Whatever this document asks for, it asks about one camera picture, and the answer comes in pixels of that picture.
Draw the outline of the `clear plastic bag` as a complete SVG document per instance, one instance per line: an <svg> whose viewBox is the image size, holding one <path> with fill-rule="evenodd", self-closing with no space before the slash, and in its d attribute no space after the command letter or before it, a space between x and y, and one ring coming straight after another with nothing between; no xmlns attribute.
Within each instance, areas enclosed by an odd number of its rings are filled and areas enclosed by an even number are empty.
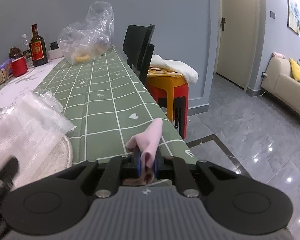
<svg viewBox="0 0 300 240"><path fill-rule="evenodd" d="M114 12L109 2L94 2L82 22L62 29L57 44L70 64L103 55L112 45Z"/></svg>

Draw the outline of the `beige door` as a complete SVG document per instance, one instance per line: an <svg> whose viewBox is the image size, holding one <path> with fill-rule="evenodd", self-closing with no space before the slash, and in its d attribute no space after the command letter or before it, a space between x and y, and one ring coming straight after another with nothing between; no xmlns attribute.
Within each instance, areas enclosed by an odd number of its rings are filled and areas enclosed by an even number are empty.
<svg viewBox="0 0 300 240"><path fill-rule="evenodd" d="M258 34L258 0L221 0L216 73L247 89Z"/></svg>

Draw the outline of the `cream drawstring fabric bag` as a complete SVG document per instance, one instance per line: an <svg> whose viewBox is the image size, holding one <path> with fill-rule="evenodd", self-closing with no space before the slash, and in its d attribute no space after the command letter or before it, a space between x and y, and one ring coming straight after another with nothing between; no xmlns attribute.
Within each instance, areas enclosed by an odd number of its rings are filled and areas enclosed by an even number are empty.
<svg viewBox="0 0 300 240"><path fill-rule="evenodd" d="M34 172L31 172L31 176L13 183L13 189L17 189L71 167L72 159L71 142L67 136L64 136L51 150L39 167Z"/></svg>

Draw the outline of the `pink pillow on sofa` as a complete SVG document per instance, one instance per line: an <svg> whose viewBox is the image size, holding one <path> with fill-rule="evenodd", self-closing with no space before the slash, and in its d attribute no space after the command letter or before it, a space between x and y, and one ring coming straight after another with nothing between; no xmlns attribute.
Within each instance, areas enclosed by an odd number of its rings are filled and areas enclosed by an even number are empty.
<svg viewBox="0 0 300 240"><path fill-rule="evenodd" d="M280 59L285 59L285 55L281 54L281 53L277 53L277 52L273 52L272 53L272 57L277 57L277 58L280 58Z"/></svg>

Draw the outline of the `pink cloth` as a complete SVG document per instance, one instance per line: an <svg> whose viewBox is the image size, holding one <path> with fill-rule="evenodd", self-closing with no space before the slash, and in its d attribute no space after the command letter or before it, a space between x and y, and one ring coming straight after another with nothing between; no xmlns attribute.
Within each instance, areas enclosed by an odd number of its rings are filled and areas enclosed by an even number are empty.
<svg viewBox="0 0 300 240"><path fill-rule="evenodd" d="M141 174L137 178L129 178L123 181L124 186L145 186L153 182L154 160L162 135L162 119L156 118L142 133L132 136L126 143L126 148L140 150Z"/></svg>

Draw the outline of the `clear plastic water bottle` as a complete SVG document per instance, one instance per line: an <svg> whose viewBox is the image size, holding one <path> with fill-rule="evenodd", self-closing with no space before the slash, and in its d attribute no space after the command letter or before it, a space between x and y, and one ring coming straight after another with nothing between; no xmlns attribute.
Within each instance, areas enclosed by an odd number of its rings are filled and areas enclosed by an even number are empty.
<svg viewBox="0 0 300 240"><path fill-rule="evenodd" d="M29 42L27 40L27 35L23 34L22 36L22 52L23 52L23 57L25 58L26 64L28 68L33 68L33 61L32 61L32 56L31 56L31 51L30 51L30 46Z"/></svg>

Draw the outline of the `green grid tablecloth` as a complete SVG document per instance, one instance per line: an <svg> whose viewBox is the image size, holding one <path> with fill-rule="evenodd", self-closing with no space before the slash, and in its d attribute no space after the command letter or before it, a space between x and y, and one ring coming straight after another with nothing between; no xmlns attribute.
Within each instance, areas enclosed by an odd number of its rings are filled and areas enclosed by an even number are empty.
<svg viewBox="0 0 300 240"><path fill-rule="evenodd" d="M159 151L163 156L184 159L195 156L166 114L115 48L85 63L62 60L39 85L51 91L74 124L67 136L72 144L72 162L128 154L126 142L143 132L156 118L163 122Z"/></svg>

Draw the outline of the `red cup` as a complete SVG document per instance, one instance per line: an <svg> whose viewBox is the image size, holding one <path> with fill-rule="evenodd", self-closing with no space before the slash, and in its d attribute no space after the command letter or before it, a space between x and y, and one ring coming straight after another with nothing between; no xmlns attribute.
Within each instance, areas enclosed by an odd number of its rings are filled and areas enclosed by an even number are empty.
<svg viewBox="0 0 300 240"><path fill-rule="evenodd" d="M28 67L23 56L18 59L14 59L10 63L10 68L14 77L22 76L28 71Z"/></svg>

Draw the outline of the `yellow cushion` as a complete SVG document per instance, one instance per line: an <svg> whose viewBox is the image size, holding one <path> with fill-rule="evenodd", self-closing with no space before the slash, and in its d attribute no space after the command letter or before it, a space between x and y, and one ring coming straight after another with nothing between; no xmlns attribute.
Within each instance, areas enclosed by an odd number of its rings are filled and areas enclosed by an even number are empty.
<svg viewBox="0 0 300 240"><path fill-rule="evenodd" d="M300 82L300 66L298 65L298 63L296 61L294 61L293 59L289 58L290 61L290 66L292 69L292 75L294 80Z"/></svg>

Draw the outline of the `red orange stacked stools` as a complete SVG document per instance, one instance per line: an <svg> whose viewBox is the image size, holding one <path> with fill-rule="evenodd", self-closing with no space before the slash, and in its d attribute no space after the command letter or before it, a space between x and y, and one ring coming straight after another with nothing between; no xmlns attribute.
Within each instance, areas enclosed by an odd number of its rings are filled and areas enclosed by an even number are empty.
<svg viewBox="0 0 300 240"><path fill-rule="evenodd" d="M160 107L166 108L171 123L175 122L180 136L186 138L189 84L183 77L149 76L146 88Z"/></svg>

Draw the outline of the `beige sofa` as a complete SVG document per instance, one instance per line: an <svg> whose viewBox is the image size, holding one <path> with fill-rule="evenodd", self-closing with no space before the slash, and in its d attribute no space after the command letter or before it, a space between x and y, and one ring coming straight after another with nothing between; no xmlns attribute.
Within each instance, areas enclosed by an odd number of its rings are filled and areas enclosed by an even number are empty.
<svg viewBox="0 0 300 240"><path fill-rule="evenodd" d="M300 82L293 77L290 61L272 57L265 74L261 88L300 116Z"/></svg>

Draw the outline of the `white towel on stool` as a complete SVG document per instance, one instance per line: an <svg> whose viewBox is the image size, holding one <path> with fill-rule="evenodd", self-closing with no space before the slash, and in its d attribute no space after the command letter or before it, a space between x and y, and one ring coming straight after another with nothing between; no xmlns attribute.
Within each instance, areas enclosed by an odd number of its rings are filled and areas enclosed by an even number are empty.
<svg viewBox="0 0 300 240"><path fill-rule="evenodd" d="M162 59L160 55L155 54L152 56L150 67L180 73L187 83L196 84L198 81L198 73L192 67L181 61L165 60Z"/></svg>

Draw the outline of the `dark liquor bottle red label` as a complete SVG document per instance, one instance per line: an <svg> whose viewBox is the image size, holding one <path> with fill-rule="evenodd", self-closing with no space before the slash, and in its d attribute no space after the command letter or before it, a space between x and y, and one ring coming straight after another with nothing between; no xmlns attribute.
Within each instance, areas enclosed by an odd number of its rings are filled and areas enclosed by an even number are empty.
<svg viewBox="0 0 300 240"><path fill-rule="evenodd" d="M44 38L38 34L37 24L33 24L32 38L30 40L30 53L35 67L48 63Z"/></svg>

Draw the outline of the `black chair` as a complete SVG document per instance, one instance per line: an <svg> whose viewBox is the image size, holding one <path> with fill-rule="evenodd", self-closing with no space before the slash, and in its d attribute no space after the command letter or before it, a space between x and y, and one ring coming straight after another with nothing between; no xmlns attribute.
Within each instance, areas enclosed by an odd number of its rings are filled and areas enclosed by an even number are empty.
<svg viewBox="0 0 300 240"><path fill-rule="evenodd" d="M139 80L145 84L152 59L154 45L151 39L155 25L129 25L123 42L123 52L127 56L127 64L135 72Z"/></svg>

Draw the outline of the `clear packaged white item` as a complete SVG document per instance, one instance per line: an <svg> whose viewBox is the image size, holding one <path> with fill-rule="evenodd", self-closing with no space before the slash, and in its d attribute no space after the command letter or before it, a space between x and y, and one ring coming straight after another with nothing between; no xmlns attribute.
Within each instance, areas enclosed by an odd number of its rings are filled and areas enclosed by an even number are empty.
<svg viewBox="0 0 300 240"><path fill-rule="evenodd" d="M34 172L73 128L52 91L26 93L0 112L0 168L16 157L19 174Z"/></svg>

